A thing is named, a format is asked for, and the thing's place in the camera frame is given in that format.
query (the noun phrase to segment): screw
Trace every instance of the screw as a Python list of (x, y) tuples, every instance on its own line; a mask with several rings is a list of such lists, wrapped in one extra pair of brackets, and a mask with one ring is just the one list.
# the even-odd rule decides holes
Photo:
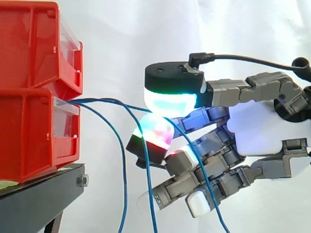
[(77, 178), (77, 186), (78, 187), (87, 187), (88, 186), (88, 175), (83, 174), (80, 177)]

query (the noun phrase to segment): rgb light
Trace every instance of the rgb light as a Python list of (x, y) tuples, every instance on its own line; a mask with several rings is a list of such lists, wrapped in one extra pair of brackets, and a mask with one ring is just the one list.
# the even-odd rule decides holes
[(159, 94), (145, 88), (145, 103), (147, 107), (162, 117), (186, 117), (194, 110), (196, 94)]
[[(154, 113), (146, 114), (140, 120), (140, 124), (146, 141), (166, 150), (169, 149), (174, 136), (173, 125)], [(141, 138), (141, 133), (138, 128), (134, 130), (133, 135)]]

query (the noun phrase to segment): red plastic bin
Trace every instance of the red plastic bin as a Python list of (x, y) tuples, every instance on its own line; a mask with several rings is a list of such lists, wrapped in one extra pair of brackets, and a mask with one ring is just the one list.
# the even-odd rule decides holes
[(46, 89), (0, 89), (0, 180), (24, 183), (79, 158), (80, 108)]
[(0, 88), (43, 87), (82, 94), (82, 43), (54, 2), (0, 1)]

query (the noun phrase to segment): white background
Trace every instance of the white background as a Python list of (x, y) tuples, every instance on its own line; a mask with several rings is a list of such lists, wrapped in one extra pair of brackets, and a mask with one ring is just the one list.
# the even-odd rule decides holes
[[(84, 97), (113, 97), (144, 107), (144, 68), (187, 60), (191, 52), (233, 53), (290, 64), (311, 58), (311, 2), (307, 0), (59, 0), (62, 15), (84, 44)], [(263, 66), (219, 61), (202, 67), (207, 79), (245, 79)], [(121, 108), (93, 104), (126, 144), (135, 128)], [(123, 208), (121, 151), (97, 116), (82, 111), (81, 159), (89, 187), (64, 212), (61, 233), (117, 232)], [(173, 148), (184, 141), (177, 140)], [(137, 198), (147, 190), (145, 171), (127, 154), (129, 207), (125, 233), (152, 232)], [(168, 178), (152, 170), (153, 184)], [(256, 181), (220, 209), (235, 233), (310, 232), (311, 169), (290, 181)], [(156, 215), (160, 233), (224, 232), (215, 212), (192, 219), (183, 200)]]

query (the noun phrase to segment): blue cable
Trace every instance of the blue cable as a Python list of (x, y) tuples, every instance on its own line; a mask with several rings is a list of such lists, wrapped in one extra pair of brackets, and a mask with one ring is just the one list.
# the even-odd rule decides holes
[(207, 172), (206, 170), (204, 169), (204, 165), (203, 165), (203, 162), (201, 160), (201, 158), (199, 157), (198, 153), (196, 152), (192, 142), (190, 141), (190, 139), (187, 137), (187, 135), (169, 118), (165, 118), (168, 122), (170, 122), (182, 135), (183, 137), (186, 139), (186, 141), (189, 143), (190, 145), (190, 148), (192, 150), (192, 152), (194, 153), (196, 159), (198, 160), (199, 162), (199, 165), (201, 167), (201, 170), (203, 172), (203, 176), (204, 176), (204, 180), (206, 182), (206, 185), (207, 185), (207, 188), (208, 188), (208, 191), (212, 197), (212, 200), (213, 200), (213, 203), (214, 203), (214, 206), (215, 206), (215, 209), (216, 209), (216, 212), (217, 212), (217, 215), (218, 215), (218, 218), (219, 218), (219, 221), (222, 225), (222, 227), (224, 228), (225, 232), (226, 233), (230, 233), (228, 227), (226, 226), (224, 220), (223, 220), (223, 217), (222, 217), (222, 214), (220, 212), (220, 209), (219, 209), (219, 206), (218, 206), (218, 203), (216, 201), (216, 198), (215, 198), (215, 194), (212, 190), (212, 187), (210, 186), (210, 183), (209, 183), (209, 179), (208, 179), (208, 175), (207, 175)]
[(120, 147), (121, 147), (121, 151), (122, 151), (122, 165), (123, 165), (123, 185), (124, 185), (124, 208), (123, 208), (123, 214), (122, 214), (122, 219), (121, 219), (121, 223), (119, 226), (119, 230), (118, 233), (121, 233), (124, 227), (124, 223), (125, 223), (125, 218), (126, 218), (126, 212), (127, 212), (127, 178), (126, 178), (126, 158), (125, 158), (125, 150), (124, 150), (124, 145), (123, 142), (121, 140), (120, 135), (118, 134), (117, 130), (115, 129), (115, 127), (103, 116), (101, 115), (99, 112), (97, 112), (96, 110), (94, 110), (91, 107), (88, 107), (87, 105), (84, 105), (82, 103), (77, 103), (75, 102), (74, 104), (79, 105), (81, 107), (84, 107), (90, 111), (92, 111), (93, 113), (95, 113), (97, 116), (99, 116), (102, 120), (104, 120), (107, 125), (110, 126), (110, 128), (113, 130), (113, 132), (115, 133), (115, 135), (118, 138), (118, 141), (120, 143)]
[[(115, 103), (113, 102), (114, 99), (111, 99), (111, 98), (102, 98), (102, 99), (95, 99), (95, 98), (89, 98), (89, 99), (79, 99), (79, 100), (73, 100), (73, 101), (82, 101), (82, 102), (95, 102), (95, 101), (101, 101), (101, 102), (109, 102), (109, 103)], [(136, 110), (140, 110), (140, 111), (144, 111), (144, 112), (150, 112), (150, 110), (148, 109), (144, 109), (144, 108), (139, 108), (139, 107), (135, 107), (135, 106), (132, 106), (132, 105), (126, 105), (128, 108), (133, 108), (133, 109), (136, 109)], [(209, 183), (209, 179), (208, 179), (208, 175), (207, 175), (207, 172), (206, 170), (204, 169), (204, 165), (203, 165), (203, 162), (202, 160), (200, 159), (199, 155), (197, 154), (192, 142), (190, 141), (190, 139), (187, 137), (187, 135), (172, 121), (170, 120), (169, 118), (165, 118), (167, 121), (169, 121), (182, 135), (183, 137), (186, 139), (186, 141), (189, 143), (189, 146), (192, 150), (192, 152), (194, 153), (195, 157), (197, 158), (198, 162), (199, 162), (199, 166), (202, 170), (202, 173), (203, 173), (203, 176), (204, 176), (204, 180), (207, 184), (207, 188), (208, 188), (208, 191), (210, 192), (210, 195), (212, 197), (212, 200), (213, 200), (213, 203), (214, 203), (214, 206), (215, 206), (215, 209), (216, 209), (216, 212), (217, 212), (217, 215), (218, 215), (218, 218), (219, 218), (219, 221), (222, 225), (222, 227), (224, 228), (225, 232), (226, 233), (230, 233), (228, 227), (226, 226), (224, 220), (223, 220), (223, 217), (222, 217), (222, 214), (220, 212), (220, 209), (219, 209), (219, 206), (218, 206), (218, 203), (216, 201), (216, 198), (215, 198), (215, 194), (210, 186), (210, 183)]]
[[(75, 99), (75, 100), (72, 100), (72, 101), (74, 101), (74, 102), (78, 101), (79, 103), (105, 102), (105, 103), (113, 103), (113, 104), (116, 104), (116, 105), (123, 106), (123, 104), (120, 104), (119, 102), (115, 102), (113, 100), (107, 100), (107, 98), (101, 98), (101, 99), (97, 99), (97, 98), (84, 98), (84, 99)], [(134, 109), (134, 110), (151, 113), (151, 111), (149, 109), (139, 108), (139, 107), (128, 105), (128, 104), (125, 104), (125, 105), (128, 108), (131, 108), (131, 109)]]
[(146, 172), (147, 172), (147, 183), (148, 183), (148, 194), (149, 194), (149, 203), (150, 203), (152, 224), (153, 224), (154, 233), (157, 233), (158, 230), (157, 230), (157, 225), (156, 225), (156, 214), (155, 214), (155, 207), (154, 207), (153, 194), (152, 194), (152, 183), (151, 183), (151, 175), (150, 175), (150, 160), (149, 160), (149, 153), (148, 153), (148, 149), (147, 149), (147, 144), (146, 144), (146, 140), (143, 137), (143, 131), (142, 131), (141, 125), (140, 125), (137, 117), (133, 114), (133, 112), (129, 108), (131, 107), (131, 108), (134, 108), (136, 110), (141, 110), (141, 111), (144, 111), (144, 109), (139, 108), (139, 107), (135, 107), (135, 106), (131, 106), (131, 105), (128, 106), (128, 105), (124, 104), (123, 102), (121, 102), (120, 100), (113, 99), (113, 98), (101, 98), (101, 99), (90, 98), (90, 99), (71, 100), (68, 102), (73, 103), (73, 104), (81, 104), (81, 102), (87, 103), (87, 101), (89, 101), (89, 102), (101, 101), (101, 102), (107, 102), (107, 103), (113, 103), (113, 104), (121, 105), (127, 110), (127, 112), (131, 115), (131, 117), (134, 119), (135, 123), (137, 124), (137, 127), (141, 133), (141, 139), (143, 141), (143, 147), (144, 147), (144, 154), (145, 154), (145, 161), (146, 161)]

